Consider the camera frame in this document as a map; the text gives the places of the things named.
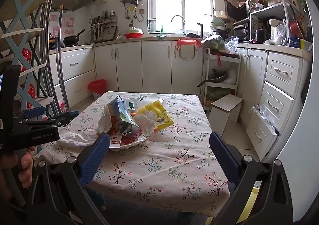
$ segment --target floral tablecloth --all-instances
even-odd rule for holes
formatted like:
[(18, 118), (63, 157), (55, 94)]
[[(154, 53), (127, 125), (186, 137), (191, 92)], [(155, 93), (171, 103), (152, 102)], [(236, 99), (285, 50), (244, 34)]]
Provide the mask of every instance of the floral tablecloth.
[[(137, 98), (140, 93), (107, 92), (61, 132), (95, 130), (103, 107), (117, 95)], [(212, 132), (197, 96), (159, 94), (175, 122), (166, 130), (127, 150), (108, 151), (90, 188), (125, 201), (215, 217), (229, 198), (226, 177), (209, 147)], [(46, 144), (41, 154), (51, 163), (77, 156), (82, 148), (59, 142)]]

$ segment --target yellow food package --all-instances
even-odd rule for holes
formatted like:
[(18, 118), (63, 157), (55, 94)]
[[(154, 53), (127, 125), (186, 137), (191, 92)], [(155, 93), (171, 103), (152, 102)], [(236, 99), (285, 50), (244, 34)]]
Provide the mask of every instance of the yellow food package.
[(143, 114), (148, 111), (153, 111), (156, 114), (156, 125), (158, 131), (161, 131), (174, 124), (173, 120), (170, 118), (159, 100), (138, 109), (138, 114)]

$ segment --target stool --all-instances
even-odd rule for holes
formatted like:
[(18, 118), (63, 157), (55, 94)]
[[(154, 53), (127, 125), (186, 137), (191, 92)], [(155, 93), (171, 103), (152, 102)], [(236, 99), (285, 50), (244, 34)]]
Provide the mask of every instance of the stool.
[(212, 103), (209, 124), (213, 132), (223, 135), (228, 119), (237, 122), (242, 98), (228, 94)]

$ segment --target red trash can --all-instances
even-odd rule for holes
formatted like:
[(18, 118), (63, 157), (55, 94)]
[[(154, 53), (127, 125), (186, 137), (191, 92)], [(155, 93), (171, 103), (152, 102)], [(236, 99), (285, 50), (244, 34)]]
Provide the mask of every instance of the red trash can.
[(90, 82), (87, 89), (93, 92), (93, 97), (96, 100), (106, 92), (106, 81), (105, 79), (94, 80)]

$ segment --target red pan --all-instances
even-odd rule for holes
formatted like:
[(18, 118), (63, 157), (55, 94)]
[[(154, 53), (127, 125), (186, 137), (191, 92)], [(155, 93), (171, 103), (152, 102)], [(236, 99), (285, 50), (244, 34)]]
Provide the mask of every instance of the red pan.
[(292, 5), (290, 5), (290, 9), (292, 11), (293, 21), (291, 21), (289, 23), (289, 29), (290, 29), (290, 31), (291, 31), (291, 33), (292, 33), (292, 35), (294, 37), (300, 38), (300, 39), (304, 39), (305, 38), (305, 33), (304, 33), (299, 21), (296, 20), (296, 14), (295, 14), (295, 11), (292, 8)]

